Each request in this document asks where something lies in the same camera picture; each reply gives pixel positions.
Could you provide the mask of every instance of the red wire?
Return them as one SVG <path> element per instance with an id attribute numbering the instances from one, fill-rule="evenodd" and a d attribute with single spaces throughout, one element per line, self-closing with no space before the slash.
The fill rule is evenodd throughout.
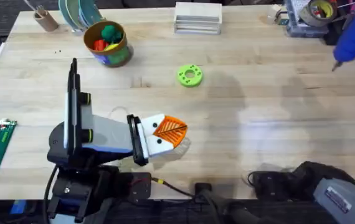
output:
<path id="1" fill-rule="evenodd" d="M 132 183 L 130 183 L 131 187 L 134 186 L 135 184 L 139 183 L 139 182 L 142 182 L 142 181 L 145 181 L 147 180 L 147 178 L 142 178 L 142 179 L 137 179 L 137 180 L 134 180 L 132 181 Z"/>

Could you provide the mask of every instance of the green ring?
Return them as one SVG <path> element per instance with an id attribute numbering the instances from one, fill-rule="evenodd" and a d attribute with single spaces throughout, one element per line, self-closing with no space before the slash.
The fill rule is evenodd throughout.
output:
<path id="1" fill-rule="evenodd" d="M 192 72 L 194 76 L 188 78 L 186 76 L 187 72 Z M 198 86 L 202 81 L 202 76 L 203 72 L 197 65 L 183 65 L 180 67 L 179 71 L 177 71 L 177 80 L 185 87 Z"/>

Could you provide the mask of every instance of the label sticker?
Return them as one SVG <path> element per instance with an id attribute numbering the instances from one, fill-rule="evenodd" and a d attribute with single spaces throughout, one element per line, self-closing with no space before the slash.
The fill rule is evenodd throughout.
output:
<path id="1" fill-rule="evenodd" d="M 337 205 L 337 207 L 343 213 L 348 213 L 348 211 L 350 211 L 350 209 L 352 208 L 352 205 L 347 200 L 345 200 L 345 198 L 341 194 L 339 194 L 335 189 L 333 189 L 331 186 L 327 188 L 324 194 L 332 202 L 334 202 L 334 204 Z"/>

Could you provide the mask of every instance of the roll of tape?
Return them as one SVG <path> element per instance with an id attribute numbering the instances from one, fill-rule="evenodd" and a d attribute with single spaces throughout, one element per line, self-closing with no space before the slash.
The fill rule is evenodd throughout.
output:
<path id="1" fill-rule="evenodd" d="M 311 0 L 300 11 L 299 16 L 309 26 L 322 27 L 337 16 L 337 6 L 325 0 Z"/>

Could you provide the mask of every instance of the green 3d printed ring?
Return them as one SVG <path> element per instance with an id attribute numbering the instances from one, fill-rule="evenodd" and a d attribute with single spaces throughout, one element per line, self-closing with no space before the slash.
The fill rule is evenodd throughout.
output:
<path id="1" fill-rule="evenodd" d="M 202 71 L 197 65 L 183 65 L 177 72 L 177 79 L 185 87 L 198 86 L 202 80 Z"/>

